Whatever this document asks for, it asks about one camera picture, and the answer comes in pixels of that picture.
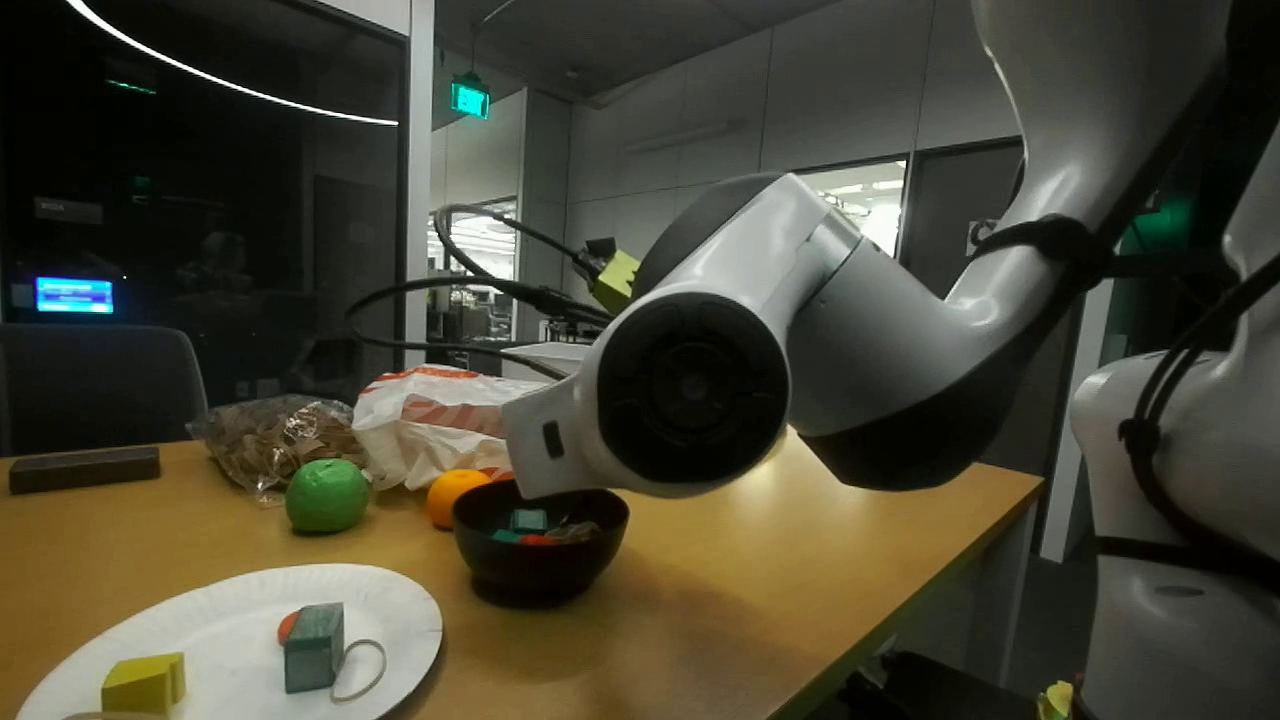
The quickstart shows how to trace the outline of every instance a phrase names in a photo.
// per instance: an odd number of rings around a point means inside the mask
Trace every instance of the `window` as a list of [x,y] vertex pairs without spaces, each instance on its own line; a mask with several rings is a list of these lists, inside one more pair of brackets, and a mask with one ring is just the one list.
[[902,257],[908,158],[802,172],[833,206],[887,257]]
[[[485,206],[517,220],[517,201],[492,201]],[[495,216],[458,210],[452,216],[452,242],[462,250],[468,250],[485,272],[492,272],[502,280],[517,280],[521,276],[521,231]],[[448,272],[468,276],[468,267],[462,267],[452,257],[445,257],[445,242],[436,231],[428,241],[428,264],[439,276],[448,276]],[[428,318],[433,341],[448,341],[448,345],[514,345],[517,341],[517,304],[514,304],[514,296],[506,296],[502,286],[490,286],[490,282],[462,282],[462,286],[433,293],[428,317],[433,317]]]
[[132,45],[63,2],[5,29],[42,55],[0,88],[10,282],[107,272],[122,318],[194,334],[212,402],[277,392],[314,334],[396,334],[391,304],[343,307],[403,276],[403,40],[323,2],[77,7]]

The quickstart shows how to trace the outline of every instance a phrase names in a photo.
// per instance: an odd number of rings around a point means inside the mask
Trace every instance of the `red object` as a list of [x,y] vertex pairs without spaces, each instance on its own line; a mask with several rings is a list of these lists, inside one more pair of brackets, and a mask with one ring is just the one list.
[[277,639],[283,642],[295,633],[295,610],[279,616]]

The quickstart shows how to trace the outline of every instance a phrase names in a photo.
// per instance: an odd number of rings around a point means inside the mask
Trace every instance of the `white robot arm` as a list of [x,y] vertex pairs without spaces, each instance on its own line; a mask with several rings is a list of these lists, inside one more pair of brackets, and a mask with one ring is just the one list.
[[508,408],[521,489],[702,491],[784,422],[850,482],[958,476],[1206,102],[1230,7],[978,0],[1023,179],[958,286],[933,296],[795,175],[726,182],[645,257],[581,376]]

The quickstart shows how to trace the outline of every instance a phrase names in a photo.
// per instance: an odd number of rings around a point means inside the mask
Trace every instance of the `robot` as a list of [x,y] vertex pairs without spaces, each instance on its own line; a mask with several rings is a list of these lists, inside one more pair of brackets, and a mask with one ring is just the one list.
[[[655,241],[631,307],[585,367],[508,402],[525,494],[600,480],[707,491],[759,462],[784,422],[833,476],[885,491],[945,482],[981,454],[1027,356],[1094,286],[1171,156],[1206,140],[1198,126],[1267,48],[1276,13],[1263,0],[971,0],[971,13],[1023,133],[1023,175],[951,293],[933,296],[795,175],[729,179]],[[1276,91],[1256,99],[1267,137]],[[1242,276],[1276,257],[1280,140],[1253,162],[1230,227]],[[1072,401],[1096,529],[1120,549],[1101,555],[1086,667],[1086,707],[1105,720],[1280,707],[1276,318],[1280,293],[1246,311],[1230,353],[1182,367],[1148,422],[1128,417],[1153,395],[1142,387],[1155,356],[1101,367]]]

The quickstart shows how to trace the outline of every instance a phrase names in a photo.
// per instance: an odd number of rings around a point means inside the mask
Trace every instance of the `monitor screen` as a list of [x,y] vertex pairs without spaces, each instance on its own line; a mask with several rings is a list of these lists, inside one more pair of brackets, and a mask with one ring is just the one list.
[[42,317],[117,317],[117,282],[105,276],[36,276]]

